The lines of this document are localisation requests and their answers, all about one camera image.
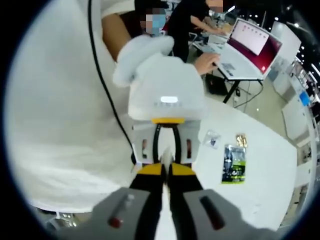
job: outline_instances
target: hand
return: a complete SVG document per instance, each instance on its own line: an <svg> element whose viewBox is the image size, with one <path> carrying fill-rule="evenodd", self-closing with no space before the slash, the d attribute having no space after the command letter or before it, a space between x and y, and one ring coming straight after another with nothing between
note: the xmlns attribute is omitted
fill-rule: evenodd
<svg viewBox="0 0 320 240"><path fill-rule="evenodd" d="M221 28L212 29L211 33L212 34L222 35L222 36L226 36L227 35L227 33Z"/></svg>
<svg viewBox="0 0 320 240"><path fill-rule="evenodd" d="M195 60L194 67L200 75L207 74L218 68L213 63L215 64L219 60L219 54L205 52Z"/></svg>

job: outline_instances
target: desk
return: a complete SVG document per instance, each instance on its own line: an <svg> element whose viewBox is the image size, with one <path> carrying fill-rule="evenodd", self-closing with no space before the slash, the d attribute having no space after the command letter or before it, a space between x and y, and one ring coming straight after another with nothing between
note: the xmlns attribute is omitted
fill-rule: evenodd
<svg viewBox="0 0 320 240"><path fill-rule="evenodd" d="M219 71L227 81L234 81L223 101L224 103L228 102L241 81L262 81L264 79L263 74L252 62L227 43L221 45L213 42L208 44L194 42L192 45L204 53L210 52L220 55L220 62L217 64Z"/></svg>
<svg viewBox="0 0 320 240"><path fill-rule="evenodd" d="M256 228L277 230L291 201L297 169L297 150L283 137L250 116L222 102L206 99L207 116L201 121L198 139L212 129L221 135L218 149L200 145L193 164L204 189L213 189L237 206L242 218ZM236 144L236 134L248 140L244 184L221 184L224 145ZM173 134L164 134L164 145L175 151ZM170 226L170 213L159 224Z"/></svg>

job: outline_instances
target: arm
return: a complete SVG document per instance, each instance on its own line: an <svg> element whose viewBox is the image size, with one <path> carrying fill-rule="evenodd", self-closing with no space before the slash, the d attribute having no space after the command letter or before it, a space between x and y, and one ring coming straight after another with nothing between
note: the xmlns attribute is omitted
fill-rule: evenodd
<svg viewBox="0 0 320 240"><path fill-rule="evenodd" d="M113 60L117 61L120 50L131 40L118 14L111 14L102 19L102 39Z"/></svg>
<svg viewBox="0 0 320 240"><path fill-rule="evenodd" d="M211 21L211 18L209 16L206 16L204 18L204 22L206 24L208 24L211 28L216 29L216 27L214 26L213 22Z"/></svg>
<svg viewBox="0 0 320 240"><path fill-rule="evenodd" d="M205 52L195 60L193 65L201 76L216 70L219 61L220 56L218 54Z"/></svg>
<svg viewBox="0 0 320 240"><path fill-rule="evenodd" d="M215 34L216 30L210 27L208 24L199 20L199 18L195 16L191 16L191 23L196 25L198 28L207 31L208 33Z"/></svg>

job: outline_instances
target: face mask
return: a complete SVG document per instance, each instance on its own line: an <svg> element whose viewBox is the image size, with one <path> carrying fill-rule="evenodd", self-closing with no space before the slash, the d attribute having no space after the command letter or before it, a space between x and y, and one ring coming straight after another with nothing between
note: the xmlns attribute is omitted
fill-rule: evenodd
<svg viewBox="0 0 320 240"><path fill-rule="evenodd" d="M145 31L148 34L151 34L153 37L159 36L160 30L166 24L166 15L165 14L152 14L146 15L146 28Z"/></svg>

